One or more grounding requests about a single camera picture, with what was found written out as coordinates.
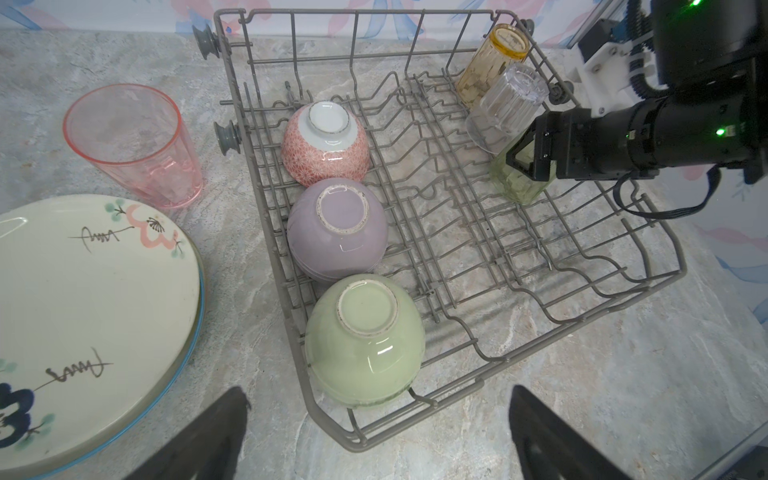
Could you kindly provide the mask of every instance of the red patterned bowl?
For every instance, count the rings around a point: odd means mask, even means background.
[[[290,118],[282,155],[288,173],[305,187],[334,177],[360,182],[371,163],[360,120],[332,101],[305,105]]]

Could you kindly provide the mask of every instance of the stack of plates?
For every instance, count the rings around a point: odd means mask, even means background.
[[[0,216],[0,478],[66,468],[154,405],[197,339],[200,265],[179,227],[132,200]]]

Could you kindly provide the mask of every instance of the pink plastic cup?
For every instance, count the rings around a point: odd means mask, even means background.
[[[83,95],[64,117],[64,138],[75,153],[157,208],[187,205],[203,188],[179,108],[152,87],[116,84]]]

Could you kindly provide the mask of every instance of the dish rack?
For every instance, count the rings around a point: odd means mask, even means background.
[[[265,15],[290,22],[291,48],[275,58],[260,51],[274,40],[256,42],[249,35],[258,25],[254,19]],[[317,55],[319,41],[301,39],[297,19],[312,25],[317,15],[346,15],[352,22],[341,55]],[[361,40],[361,19],[372,15],[407,15],[418,25],[405,44]],[[420,42],[432,19],[446,17],[462,25],[455,41]],[[493,190],[491,157],[466,135],[468,111],[455,91],[462,72],[456,64],[466,65],[478,46],[465,48],[462,39],[478,18],[482,31],[498,22],[530,25],[504,10],[228,8],[215,13],[215,34],[195,32],[204,57],[220,56],[227,73],[231,100],[220,103],[234,106],[236,124],[214,126],[222,151],[242,147],[247,159],[306,409],[351,452],[414,426],[686,272],[669,226],[622,213],[611,199],[613,185],[556,180],[526,206]],[[545,108],[580,106],[528,30],[521,30],[531,42],[525,61],[548,81],[550,100],[567,100]],[[389,73],[376,77],[382,67]],[[239,75],[247,81],[238,83]],[[303,353],[304,327],[322,287],[290,256],[286,221],[304,187],[284,169],[280,142],[288,117],[314,100],[312,82],[314,90],[326,91],[319,100],[344,105],[365,126],[372,166],[363,183],[382,201],[390,225],[389,248],[376,273],[409,291],[427,330],[425,360],[408,395],[377,409],[344,409],[325,399],[313,387]],[[268,101],[275,92],[277,100]],[[631,184],[631,206],[655,211],[638,183]]]

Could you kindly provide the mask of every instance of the green glass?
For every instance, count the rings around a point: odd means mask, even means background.
[[[491,161],[491,183],[496,190],[515,204],[527,205],[536,200],[541,192],[555,179],[555,164],[551,163],[549,180],[536,182],[526,177],[525,174],[507,165],[507,152],[509,152],[522,138],[522,134],[509,142],[504,150]],[[518,153],[518,161],[529,165],[533,161],[534,142],[526,145]]]
[[[348,407],[378,405],[406,391],[424,348],[424,326],[411,297],[372,273],[334,283],[315,305],[304,337],[320,386]]]

